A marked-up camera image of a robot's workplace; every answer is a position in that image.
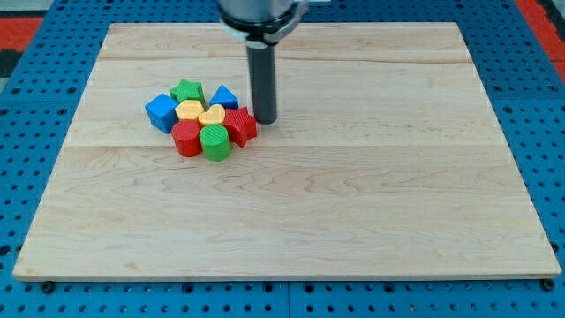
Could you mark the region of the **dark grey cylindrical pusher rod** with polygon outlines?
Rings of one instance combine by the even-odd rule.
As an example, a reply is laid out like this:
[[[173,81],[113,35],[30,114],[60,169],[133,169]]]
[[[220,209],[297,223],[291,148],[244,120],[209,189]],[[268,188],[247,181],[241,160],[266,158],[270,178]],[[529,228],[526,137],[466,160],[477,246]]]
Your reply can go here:
[[[275,49],[247,47],[246,54],[253,114],[259,124],[273,124],[277,119]]]

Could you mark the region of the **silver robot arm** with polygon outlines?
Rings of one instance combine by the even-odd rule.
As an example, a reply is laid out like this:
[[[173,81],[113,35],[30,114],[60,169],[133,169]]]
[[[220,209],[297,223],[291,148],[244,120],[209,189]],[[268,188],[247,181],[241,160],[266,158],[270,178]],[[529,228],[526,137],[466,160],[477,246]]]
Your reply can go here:
[[[308,0],[218,0],[220,21],[246,46],[253,114],[262,125],[277,119],[275,46],[298,26]]]

